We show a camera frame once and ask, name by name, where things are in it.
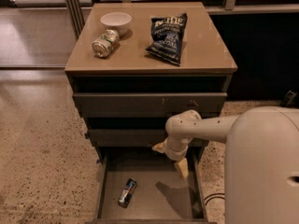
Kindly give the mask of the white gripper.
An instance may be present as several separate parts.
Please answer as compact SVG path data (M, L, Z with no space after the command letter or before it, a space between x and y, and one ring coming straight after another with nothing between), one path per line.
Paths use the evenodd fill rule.
M186 158L188 150L188 139L177 139L172 136L168 136L164 142L154 145L151 149L159 153L165 153L165 155L174 162L174 165L179 172L181 178L186 179L189 176L188 161Z

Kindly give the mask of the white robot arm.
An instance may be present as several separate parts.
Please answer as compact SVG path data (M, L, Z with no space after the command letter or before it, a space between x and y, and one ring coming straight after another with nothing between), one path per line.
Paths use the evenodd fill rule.
M299 224L299 110L252 108L241 115L203 119L189 110L165 124L152 149L172 160L183 178L195 139L226 145L225 224Z

